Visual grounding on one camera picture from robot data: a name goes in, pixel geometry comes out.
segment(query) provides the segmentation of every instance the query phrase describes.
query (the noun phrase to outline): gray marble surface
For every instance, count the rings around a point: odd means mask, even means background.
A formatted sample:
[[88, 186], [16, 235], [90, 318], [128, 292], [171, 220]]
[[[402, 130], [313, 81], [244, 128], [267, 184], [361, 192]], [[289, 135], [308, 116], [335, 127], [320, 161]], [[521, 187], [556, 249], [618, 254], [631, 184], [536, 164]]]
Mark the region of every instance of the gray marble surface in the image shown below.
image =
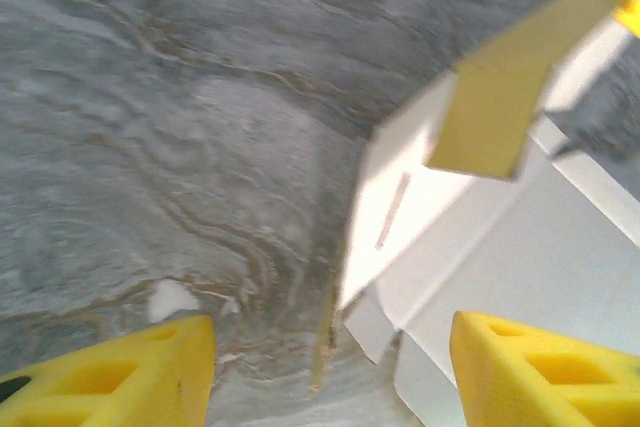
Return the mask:
[[[147, 326], [169, 285], [216, 323], [208, 425], [417, 425], [393, 352], [344, 332], [304, 400], [359, 156], [541, 1], [0, 0], [0, 374]], [[554, 119], [636, 197], [638, 59]]]

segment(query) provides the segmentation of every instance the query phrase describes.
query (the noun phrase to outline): cardboard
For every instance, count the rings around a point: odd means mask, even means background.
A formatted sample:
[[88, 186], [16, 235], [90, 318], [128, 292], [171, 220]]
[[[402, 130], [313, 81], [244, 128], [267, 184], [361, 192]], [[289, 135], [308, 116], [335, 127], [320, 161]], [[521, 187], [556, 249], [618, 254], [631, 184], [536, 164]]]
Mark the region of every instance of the cardboard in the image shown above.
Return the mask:
[[[602, 22], [556, 69], [544, 110], [569, 109], [633, 39]], [[517, 182], [422, 165], [453, 98], [445, 73], [375, 132], [338, 294], [373, 362], [401, 335], [395, 387], [427, 426], [463, 427], [449, 359], [457, 310], [640, 353], [640, 203], [541, 115]]]

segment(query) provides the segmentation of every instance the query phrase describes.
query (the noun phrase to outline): gray floor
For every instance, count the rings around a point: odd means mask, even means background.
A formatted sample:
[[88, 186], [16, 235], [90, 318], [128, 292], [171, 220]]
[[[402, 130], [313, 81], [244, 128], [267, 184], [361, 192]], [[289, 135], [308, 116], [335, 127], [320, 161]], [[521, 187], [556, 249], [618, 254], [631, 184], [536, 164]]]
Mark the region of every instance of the gray floor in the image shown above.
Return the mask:
[[[416, 425], [344, 333], [303, 400], [359, 155], [541, 1], [0, 0], [0, 374], [148, 325], [173, 279], [218, 329], [208, 425]], [[556, 120], [640, 198], [638, 59]]]

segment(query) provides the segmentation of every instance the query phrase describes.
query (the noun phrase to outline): white cardboard box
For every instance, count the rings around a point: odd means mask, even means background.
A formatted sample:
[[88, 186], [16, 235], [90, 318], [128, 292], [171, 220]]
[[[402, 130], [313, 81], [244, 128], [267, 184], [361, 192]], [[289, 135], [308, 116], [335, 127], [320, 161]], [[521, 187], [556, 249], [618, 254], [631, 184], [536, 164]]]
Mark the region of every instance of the white cardboard box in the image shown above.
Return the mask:
[[[540, 107], [571, 108], [632, 38], [603, 22]], [[640, 354], [640, 203], [586, 154], [551, 161], [567, 139], [544, 116], [517, 181], [424, 167], [455, 84], [446, 73], [374, 133], [338, 302], [373, 362], [402, 336], [396, 390], [434, 427], [465, 425], [448, 348], [457, 310]]]

